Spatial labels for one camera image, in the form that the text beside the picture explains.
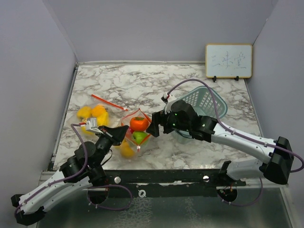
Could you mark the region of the small framed whiteboard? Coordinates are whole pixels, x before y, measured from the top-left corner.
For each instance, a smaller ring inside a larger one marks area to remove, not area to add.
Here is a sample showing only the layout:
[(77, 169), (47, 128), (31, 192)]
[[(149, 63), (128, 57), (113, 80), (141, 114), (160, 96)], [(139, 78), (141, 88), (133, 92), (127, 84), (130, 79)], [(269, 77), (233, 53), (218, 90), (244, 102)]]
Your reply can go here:
[(253, 46), (251, 44), (207, 44), (205, 47), (206, 77), (240, 78), (252, 76)]

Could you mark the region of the yellow toy lemon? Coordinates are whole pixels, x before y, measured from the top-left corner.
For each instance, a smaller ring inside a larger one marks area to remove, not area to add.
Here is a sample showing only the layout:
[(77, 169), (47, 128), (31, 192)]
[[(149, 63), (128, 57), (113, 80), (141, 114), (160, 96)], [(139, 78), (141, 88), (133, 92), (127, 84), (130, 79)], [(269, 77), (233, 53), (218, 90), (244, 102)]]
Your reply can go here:
[(108, 126), (110, 123), (109, 113), (102, 105), (96, 105), (92, 111), (91, 115), (97, 119), (98, 126)]

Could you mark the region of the orange toy pepper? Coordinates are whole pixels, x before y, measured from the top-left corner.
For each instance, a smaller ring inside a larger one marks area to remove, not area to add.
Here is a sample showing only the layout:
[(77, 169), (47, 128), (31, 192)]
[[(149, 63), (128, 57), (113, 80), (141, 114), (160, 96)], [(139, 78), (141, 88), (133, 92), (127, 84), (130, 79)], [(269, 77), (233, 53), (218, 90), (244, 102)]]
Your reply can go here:
[(130, 128), (134, 131), (145, 131), (149, 126), (149, 121), (145, 117), (133, 117), (130, 120)]

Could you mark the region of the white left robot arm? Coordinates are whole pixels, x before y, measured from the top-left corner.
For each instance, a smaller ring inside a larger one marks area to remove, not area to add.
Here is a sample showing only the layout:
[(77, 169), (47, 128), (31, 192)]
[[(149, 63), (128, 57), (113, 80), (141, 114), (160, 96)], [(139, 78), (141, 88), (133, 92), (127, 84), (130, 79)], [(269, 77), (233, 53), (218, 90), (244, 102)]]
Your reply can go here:
[(128, 126), (97, 128), (98, 140), (84, 142), (74, 155), (61, 165), (47, 181), (26, 194), (11, 197), (16, 208), (16, 222), (25, 226), (32, 225), (44, 218), (48, 210), (65, 197), (85, 188), (109, 188), (109, 179), (102, 167), (104, 157), (112, 146), (120, 145), (128, 131)]

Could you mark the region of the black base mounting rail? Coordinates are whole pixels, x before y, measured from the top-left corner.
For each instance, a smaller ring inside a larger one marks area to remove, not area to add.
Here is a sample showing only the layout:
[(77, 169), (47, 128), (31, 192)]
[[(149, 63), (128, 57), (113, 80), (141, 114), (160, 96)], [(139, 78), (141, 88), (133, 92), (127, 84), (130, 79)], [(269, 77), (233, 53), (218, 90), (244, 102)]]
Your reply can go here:
[(77, 150), (53, 175), (61, 182), (48, 187), (49, 199), (44, 209), (64, 198), (88, 189), (91, 204), (100, 207), (107, 197), (177, 197), (215, 196), (216, 188), (232, 182), (215, 170), (104, 170), (105, 152)]

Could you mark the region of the pale green plastic basket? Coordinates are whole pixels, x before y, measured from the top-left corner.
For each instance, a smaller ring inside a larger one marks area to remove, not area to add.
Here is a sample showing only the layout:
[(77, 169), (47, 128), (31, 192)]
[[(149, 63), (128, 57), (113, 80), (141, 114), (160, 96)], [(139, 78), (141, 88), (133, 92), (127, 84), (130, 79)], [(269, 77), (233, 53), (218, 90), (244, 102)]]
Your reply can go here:
[[(217, 92), (215, 92), (213, 89), (212, 92), (216, 101), (218, 117), (221, 119), (226, 115), (228, 106)], [(206, 115), (217, 118), (212, 96), (205, 86), (198, 86), (178, 99), (190, 104), (198, 115)], [(192, 141), (192, 138), (188, 132), (174, 131), (171, 132), (171, 134), (178, 143), (186, 144)]]

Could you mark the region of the green toy apple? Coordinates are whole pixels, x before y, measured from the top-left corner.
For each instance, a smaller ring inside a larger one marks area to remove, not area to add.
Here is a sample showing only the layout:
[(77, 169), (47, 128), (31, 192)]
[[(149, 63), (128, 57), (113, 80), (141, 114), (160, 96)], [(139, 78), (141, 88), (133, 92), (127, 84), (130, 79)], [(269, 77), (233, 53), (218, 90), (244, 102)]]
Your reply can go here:
[(137, 145), (145, 145), (148, 141), (147, 139), (144, 140), (148, 136), (146, 132), (134, 131), (132, 136)]

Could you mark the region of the clear orange-zip bag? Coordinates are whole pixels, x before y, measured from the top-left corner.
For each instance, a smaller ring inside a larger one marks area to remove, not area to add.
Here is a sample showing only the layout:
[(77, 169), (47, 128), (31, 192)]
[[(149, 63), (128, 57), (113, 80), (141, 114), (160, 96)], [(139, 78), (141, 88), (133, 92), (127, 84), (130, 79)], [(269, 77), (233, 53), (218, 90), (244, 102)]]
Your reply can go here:
[(87, 131), (85, 127), (88, 118), (96, 118), (98, 126), (116, 127), (127, 111), (126, 107), (119, 106), (92, 94), (84, 105), (76, 108), (72, 116), (67, 120), (66, 125), (70, 127), (71, 124), (80, 123), (82, 126), (76, 129), (82, 138), (85, 141), (93, 140), (96, 138), (96, 135)]
[(151, 122), (149, 116), (140, 108), (121, 118), (120, 125), (128, 126), (124, 140), (119, 146), (122, 157), (132, 159), (144, 151), (151, 136), (146, 131)]

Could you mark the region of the orange-yellow toy bell pepper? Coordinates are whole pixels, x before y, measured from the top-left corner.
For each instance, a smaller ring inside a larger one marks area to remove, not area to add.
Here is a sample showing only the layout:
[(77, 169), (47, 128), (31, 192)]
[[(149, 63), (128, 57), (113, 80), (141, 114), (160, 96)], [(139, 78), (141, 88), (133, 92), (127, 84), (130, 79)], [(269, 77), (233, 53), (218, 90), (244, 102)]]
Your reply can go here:
[(128, 142), (122, 142), (122, 144), (120, 145), (120, 154), (122, 157), (127, 159), (130, 159), (135, 156), (135, 152), (130, 147)]

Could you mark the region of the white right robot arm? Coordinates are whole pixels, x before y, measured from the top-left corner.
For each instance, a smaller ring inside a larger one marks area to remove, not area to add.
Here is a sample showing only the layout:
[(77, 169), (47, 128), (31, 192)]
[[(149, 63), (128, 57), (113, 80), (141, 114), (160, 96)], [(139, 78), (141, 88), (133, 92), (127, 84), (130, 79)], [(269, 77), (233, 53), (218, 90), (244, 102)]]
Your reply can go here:
[(218, 180), (224, 186), (241, 178), (259, 177), (276, 184), (288, 183), (294, 156), (290, 142), (284, 137), (273, 140), (237, 131), (213, 117), (198, 115), (182, 100), (174, 102), (170, 108), (154, 112), (147, 133), (158, 137), (159, 126), (163, 127), (165, 134), (184, 131), (193, 139), (226, 145), (253, 156), (252, 160), (227, 161), (222, 165)]

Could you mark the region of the yellow toy bell pepper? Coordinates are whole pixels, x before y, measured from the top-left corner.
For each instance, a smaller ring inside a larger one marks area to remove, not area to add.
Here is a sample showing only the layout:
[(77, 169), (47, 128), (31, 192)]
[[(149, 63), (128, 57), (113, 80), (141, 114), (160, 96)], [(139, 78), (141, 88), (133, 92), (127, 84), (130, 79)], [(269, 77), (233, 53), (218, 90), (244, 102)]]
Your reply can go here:
[(77, 111), (76, 116), (80, 120), (85, 119), (85, 118), (90, 118), (92, 116), (91, 115), (91, 111), (92, 111), (91, 107), (89, 107), (89, 106), (83, 106), (82, 108), (80, 108)]

